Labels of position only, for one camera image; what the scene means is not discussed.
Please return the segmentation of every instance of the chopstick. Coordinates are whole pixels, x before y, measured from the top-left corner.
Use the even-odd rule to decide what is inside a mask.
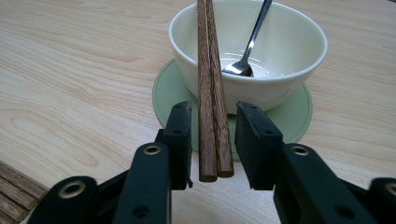
[[[198,0],[197,5],[200,181],[213,182],[233,176],[233,156],[213,3]]]

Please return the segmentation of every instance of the table surface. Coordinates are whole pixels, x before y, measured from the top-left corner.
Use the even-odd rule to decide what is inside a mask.
[[[192,0],[0,0],[0,160],[47,187],[99,183],[129,168],[161,128],[151,102],[173,59],[168,26]],[[367,188],[396,177],[396,3],[279,0],[329,41],[306,81],[312,122],[299,141],[341,178]],[[173,193],[174,223],[278,223],[273,192],[235,176]]]

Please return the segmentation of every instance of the spoon handle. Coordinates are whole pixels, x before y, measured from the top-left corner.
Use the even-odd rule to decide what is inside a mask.
[[[256,40],[260,29],[262,28],[262,23],[264,22],[265,16],[270,9],[271,3],[272,0],[264,0],[262,3],[262,9],[260,10],[259,17],[256,20],[256,24],[254,25],[253,32],[251,33],[250,39],[247,43],[247,48],[245,49],[245,53],[241,61],[248,62],[248,56],[250,55],[251,49],[254,46],[254,41]]]

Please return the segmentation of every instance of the plate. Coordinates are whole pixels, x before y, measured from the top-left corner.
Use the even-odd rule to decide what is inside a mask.
[[[170,61],[158,74],[152,88],[152,103],[158,121],[164,127],[172,106],[191,101],[191,143],[198,151],[198,100],[184,82],[175,60]],[[306,85],[302,85],[288,100],[265,112],[276,127],[283,133],[285,143],[297,142],[305,133],[312,119],[312,98]],[[236,115],[228,115],[233,160],[239,161],[233,144]]]

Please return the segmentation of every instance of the white bowl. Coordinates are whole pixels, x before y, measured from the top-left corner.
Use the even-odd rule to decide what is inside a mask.
[[[246,48],[262,1],[215,0],[221,68],[238,61]],[[169,38],[177,65],[190,91],[198,96],[197,7],[184,8],[172,19]],[[222,73],[227,112],[245,101],[262,110],[284,102],[323,61],[327,39],[303,13],[273,3],[257,36],[249,63],[254,77]]]

